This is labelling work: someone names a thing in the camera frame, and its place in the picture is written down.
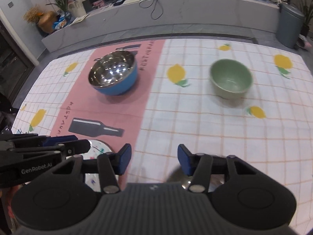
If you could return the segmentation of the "white painted fruit plate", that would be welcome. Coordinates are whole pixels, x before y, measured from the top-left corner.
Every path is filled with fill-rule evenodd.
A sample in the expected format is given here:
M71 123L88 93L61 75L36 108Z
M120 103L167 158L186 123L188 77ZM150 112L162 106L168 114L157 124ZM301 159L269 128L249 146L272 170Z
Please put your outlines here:
M114 171L116 155L110 147L98 140L89 140L90 149L83 154L81 172L85 183L95 192L115 194L120 192L117 175Z

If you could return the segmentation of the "blue steel bowl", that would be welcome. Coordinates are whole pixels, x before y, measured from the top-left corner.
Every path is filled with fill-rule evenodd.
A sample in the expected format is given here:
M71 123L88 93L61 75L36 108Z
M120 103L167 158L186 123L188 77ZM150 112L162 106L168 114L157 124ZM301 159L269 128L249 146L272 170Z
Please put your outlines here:
M135 53L116 50L95 60L88 80L100 93L106 96L119 96L131 89L137 77Z

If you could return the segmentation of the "green ceramic bowl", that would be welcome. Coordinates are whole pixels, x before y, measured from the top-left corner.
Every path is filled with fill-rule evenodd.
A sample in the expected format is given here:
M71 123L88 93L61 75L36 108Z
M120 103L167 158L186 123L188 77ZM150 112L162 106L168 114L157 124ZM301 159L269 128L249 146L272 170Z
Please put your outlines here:
M210 81L215 94L224 99L243 98L254 83L249 68L230 59L221 59L211 65Z

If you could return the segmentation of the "checkered lemon tablecloth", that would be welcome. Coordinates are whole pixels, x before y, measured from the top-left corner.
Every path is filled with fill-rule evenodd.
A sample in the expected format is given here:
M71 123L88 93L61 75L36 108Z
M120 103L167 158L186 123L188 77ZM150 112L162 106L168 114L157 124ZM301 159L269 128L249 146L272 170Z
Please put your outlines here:
M121 96L94 89L95 60L117 49L136 53L135 85ZM217 96L211 65L244 64L253 86L239 99ZM291 226L312 229L312 74L292 52L237 41L167 39L77 52L48 63L21 104L14 133L74 134L133 148L122 182L159 183L178 165L177 147L236 155L290 189Z

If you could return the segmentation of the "brown round vase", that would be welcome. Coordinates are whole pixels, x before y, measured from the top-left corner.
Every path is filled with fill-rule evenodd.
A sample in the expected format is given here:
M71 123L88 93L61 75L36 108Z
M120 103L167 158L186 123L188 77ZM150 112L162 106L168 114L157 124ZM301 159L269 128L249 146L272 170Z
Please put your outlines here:
M45 33L53 33L54 27L53 24L57 21L57 13L53 11L45 12L38 21L38 26Z

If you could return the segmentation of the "long grey counter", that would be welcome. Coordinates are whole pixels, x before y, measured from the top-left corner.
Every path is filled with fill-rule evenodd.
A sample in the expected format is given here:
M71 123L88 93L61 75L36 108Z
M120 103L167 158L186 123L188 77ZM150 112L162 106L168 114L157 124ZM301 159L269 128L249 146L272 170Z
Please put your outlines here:
M49 52L105 34L169 24L219 24L275 32L277 5L255 0L158 0L163 14L152 19L143 2L97 9L80 23L43 38Z

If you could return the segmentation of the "white jug vase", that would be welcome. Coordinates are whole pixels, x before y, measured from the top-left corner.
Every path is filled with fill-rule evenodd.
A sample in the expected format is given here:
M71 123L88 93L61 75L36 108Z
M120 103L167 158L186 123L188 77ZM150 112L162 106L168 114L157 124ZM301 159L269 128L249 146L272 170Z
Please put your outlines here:
M79 18L86 15L84 5L81 1L75 0L68 3L68 10L74 18Z

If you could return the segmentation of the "grey-green trash bin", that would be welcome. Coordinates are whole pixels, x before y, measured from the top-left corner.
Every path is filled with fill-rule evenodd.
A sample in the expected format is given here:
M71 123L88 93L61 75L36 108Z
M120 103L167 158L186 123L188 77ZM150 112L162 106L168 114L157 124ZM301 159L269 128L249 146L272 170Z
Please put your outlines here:
M299 37L305 16L293 5L280 4L280 17L276 39L288 48L294 48Z

